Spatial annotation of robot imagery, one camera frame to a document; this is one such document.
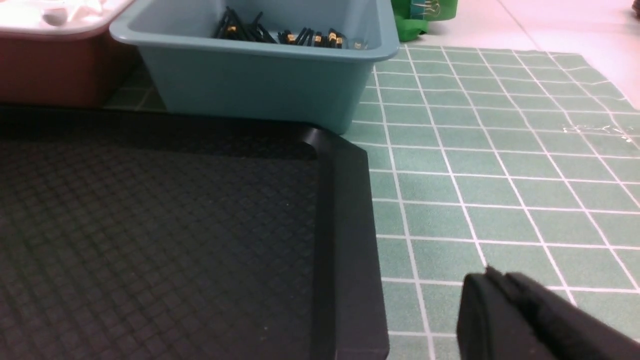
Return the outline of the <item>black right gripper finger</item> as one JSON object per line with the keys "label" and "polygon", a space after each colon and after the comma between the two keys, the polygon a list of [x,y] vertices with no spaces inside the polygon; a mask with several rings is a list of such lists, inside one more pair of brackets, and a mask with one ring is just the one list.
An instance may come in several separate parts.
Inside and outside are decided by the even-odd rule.
{"label": "black right gripper finger", "polygon": [[637,360],[637,341],[521,272],[464,277],[455,329],[462,360]]}

